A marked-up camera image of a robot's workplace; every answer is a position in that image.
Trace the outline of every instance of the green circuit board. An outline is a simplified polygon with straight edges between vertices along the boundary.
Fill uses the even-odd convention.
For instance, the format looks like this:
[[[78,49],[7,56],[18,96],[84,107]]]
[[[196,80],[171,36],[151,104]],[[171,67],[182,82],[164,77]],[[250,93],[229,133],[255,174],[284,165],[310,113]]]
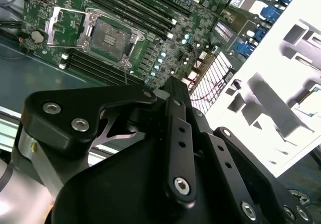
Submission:
[[[31,37],[24,39],[24,46],[56,66],[67,62],[70,66],[67,71],[101,84],[107,81],[94,65],[79,67],[73,53],[90,56],[95,64],[99,61],[100,69],[104,69],[105,64],[122,71],[126,69],[128,75],[157,88],[171,75],[184,77],[200,54],[205,52],[210,59],[210,32],[227,2],[25,0],[22,30]],[[57,7],[61,9],[52,25],[52,37],[48,24]],[[85,26],[91,19],[89,13],[97,19],[90,34],[85,34],[85,44],[81,38],[89,31]],[[41,33],[43,41],[35,40],[34,32]]]

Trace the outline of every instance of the metal surface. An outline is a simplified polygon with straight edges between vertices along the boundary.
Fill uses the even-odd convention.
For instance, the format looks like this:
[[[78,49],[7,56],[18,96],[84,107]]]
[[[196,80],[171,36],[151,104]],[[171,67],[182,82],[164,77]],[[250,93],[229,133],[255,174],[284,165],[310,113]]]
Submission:
[[[52,150],[41,146],[30,137],[25,129],[22,129],[18,148],[21,154],[32,162],[54,199],[71,177],[89,167],[88,155],[77,160],[55,156]]]
[[[295,215],[287,206],[284,207],[285,213],[292,219],[295,220]]]
[[[0,38],[0,52],[5,56],[21,56],[20,51],[10,42]],[[22,113],[25,99],[36,91],[94,87],[97,84],[60,70],[39,59],[24,57],[21,59],[0,61],[1,106],[19,114]]]
[[[196,107],[203,113],[210,109],[226,85],[224,78],[230,67],[231,63],[222,52],[219,52],[191,93],[193,107]]]
[[[0,177],[7,164],[0,160]],[[46,187],[29,176],[13,169],[9,182],[0,192],[0,223],[42,223],[52,205],[52,197]]]
[[[47,102],[43,105],[43,109],[46,113],[51,114],[51,115],[56,115],[60,113],[61,108],[58,104],[54,102]]]
[[[86,132],[87,130],[89,130],[88,121],[80,118],[74,119],[71,122],[71,126],[74,130],[79,132]]]
[[[182,195],[188,195],[190,193],[190,186],[183,178],[177,177],[174,180],[176,190]]]
[[[212,108],[206,113],[212,129],[219,126],[228,127],[276,177],[319,145],[320,138],[317,136],[315,138],[311,137],[313,140],[309,143],[304,138],[298,139],[301,144],[294,146],[292,143],[282,139],[275,130],[275,124],[271,121],[271,118],[262,123],[265,125],[262,130],[248,126],[242,114],[235,114],[228,109],[228,106],[233,101],[233,97],[228,94],[228,89],[233,80],[239,79],[242,81],[240,93],[245,102],[255,101],[259,103],[248,86],[249,79],[258,72],[281,100],[284,103],[289,103],[293,97],[304,89],[309,80],[320,84],[319,71],[297,60],[287,59],[283,55],[284,50],[290,47],[310,59],[316,68],[320,68],[321,51],[319,48],[304,40],[300,40],[296,46],[284,40],[285,36],[298,22],[318,33],[317,30],[321,29],[318,16],[315,15],[312,9],[302,7],[313,6],[314,4],[315,0],[293,0],[287,6],[261,43],[256,47],[253,54],[233,76]],[[320,133],[321,124],[318,119],[306,119],[302,115],[299,116],[299,119],[313,129],[316,134]]]
[[[304,211],[301,207],[297,206],[296,209],[297,209],[297,212],[299,212],[300,216],[301,216],[304,220],[306,220],[306,221],[309,220],[309,217],[307,216],[307,214],[305,213],[305,211]]]
[[[251,207],[248,203],[246,202],[242,202],[241,204],[242,206],[242,210],[244,212],[244,214],[250,219],[250,220],[256,220],[256,214],[255,211],[253,209],[253,207]]]

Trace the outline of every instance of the mounting hole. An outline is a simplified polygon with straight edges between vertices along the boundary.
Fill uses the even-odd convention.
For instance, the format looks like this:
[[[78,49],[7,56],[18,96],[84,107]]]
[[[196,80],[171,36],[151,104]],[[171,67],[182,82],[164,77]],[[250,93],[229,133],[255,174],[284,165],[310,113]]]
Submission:
[[[182,148],[185,148],[186,147],[186,144],[182,141],[179,141],[179,145],[182,147]]]
[[[225,165],[226,165],[227,168],[232,169],[232,166],[231,166],[231,164],[229,162],[225,162]]]

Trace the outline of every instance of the black ram slot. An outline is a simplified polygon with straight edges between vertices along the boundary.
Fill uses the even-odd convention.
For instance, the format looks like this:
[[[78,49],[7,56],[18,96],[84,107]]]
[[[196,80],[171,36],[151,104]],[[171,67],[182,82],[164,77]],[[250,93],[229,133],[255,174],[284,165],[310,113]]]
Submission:
[[[82,72],[94,79],[102,81],[108,85],[125,84],[124,72],[109,66],[98,59],[74,51],[68,59],[68,64],[72,69]],[[127,74],[128,84],[142,84],[143,81]]]
[[[119,9],[117,9],[116,7],[110,6],[109,4],[105,4],[104,2],[102,2],[102,0],[90,0],[91,2],[101,6],[102,8],[105,8],[107,11],[113,12],[116,15],[135,23],[136,25],[142,27],[143,29],[146,29],[150,32],[153,32],[154,34],[156,34],[157,36],[162,37],[163,39],[166,39],[167,37],[167,33],[160,31],[159,29],[155,28],[154,26],[148,25],[146,22],[135,18],[134,16],[132,16],[129,13],[123,12]]]
[[[140,11],[140,9],[136,8],[135,10],[137,10],[137,12],[130,9],[130,7],[134,8],[133,4],[126,3],[122,0],[105,0],[105,1],[108,2],[110,5],[114,5],[114,6],[119,7],[124,12],[131,13],[140,19],[144,19],[149,24],[154,25],[155,27],[157,27],[158,29],[160,29],[164,32],[170,31],[171,28],[173,27],[172,24],[167,24],[167,26],[164,26],[162,23],[158,22],[157,19],[155,19],[155,18],[153,19],[150,17],[150,15],[142,13]]]
[[[173,9],[175,9],[176,11],[182,13],[183,15],[189,17],[191,15],[191,12],[184,9],[183,7],[175,4],[174,2],[171,2],[169,0],[159,0],[160,2],[166,4],[166,5],[169,5],[170,7],[172,7]]]
[[[153,7],[150,7],[149,5],[143,3],[142,1],[137,2],[137,0],[119,0],[123,2],[126,5],[129,5],[133,7],[134,9],[147,14],[150,17],[153,17],[157,21],[162,22],[164,25],[168,25],[169,27],[172,27],[172,19],[173,17],[164,13],[164,12],[159,12],[159,9],[155,9]]]
[[[89,55],[85,55],[83,53],[80,53],[79,55],[74,54],[71,60],[78,62],[79,64],[89,66],[98,72],[104,73],[112,79],[119,80],[125,83],[125,76],[122,70],[112,67],[106,63],[103,63],[102,61],[93,58]],[[132,84],[142,84],[142,80],[139,80],[138,78],[133,77],[129,74],[127,75],[127,80]]]

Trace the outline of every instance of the silver screw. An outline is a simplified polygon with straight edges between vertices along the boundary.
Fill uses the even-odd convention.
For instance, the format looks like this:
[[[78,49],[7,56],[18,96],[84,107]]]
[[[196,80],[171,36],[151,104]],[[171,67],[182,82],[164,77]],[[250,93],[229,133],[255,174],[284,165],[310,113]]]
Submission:
[[[61,108],[58,104],[54,102],[47,102],[43,105],[43,110],[51,115],[55,115],[61,112]]]
[[[76,131],[86,132],[89,130],[89,123],[87,120],[77,118],[71,122],[71,127]]]
[[[175,103],[176,105],[178,105],[178,106],[180,106],[180,105],[181,105],[181,103],[180,103],[180,102],[178,102],[177,100],[174,100],[174,103]]]
[[[284,206],[283,209],[285,210],[285,213],[292,219],[295,220],[295,215],[293,212],[288,208],[287,206]]]
[[[225,133],[226,136],[231,137],[231,133],[228,132],[227,130],[223,130],[223,132]]]
[[[130,62],[127,62],[127,64],[126,64],[125,67],[126,67],[126,68],[132,68],[132,64],[131,64]]]
[[[306,221],[309,220],[309,217],[308,217],[307,214],[304,212],[304,210],[302,210],[301,207],[297,206],[297,207],[296,207],[296,210],[297,210],[297,212],[299,212],[300,216],[301,216],[304,220],[306,220]]]
[[[190,193],[190,186],[187,181],[181,177],[177,177],[174,180],[174,186],[176,190],[182,195],[188,195]]]
[[[144,95],[147,96],[147,97],[151,97],[151,94],[147,91],[144,91]]]
[[[253,207],[250,206],[250,204],[246,203],[246,202],[242,202],[241,204],[242,206],[242,210],[244,212],[244,214],[250,219],[250,220],[256,220],[256,214],[255,211],[253,209]]]
[[[198,109],[195,110],[195,113],[199,116],[199,117],[202,117],[203,114],[201,111],[199,111]]]
[[[95,15],[90,16],[90,20],[95,21],[96,19],[97,19],[97,17]]]

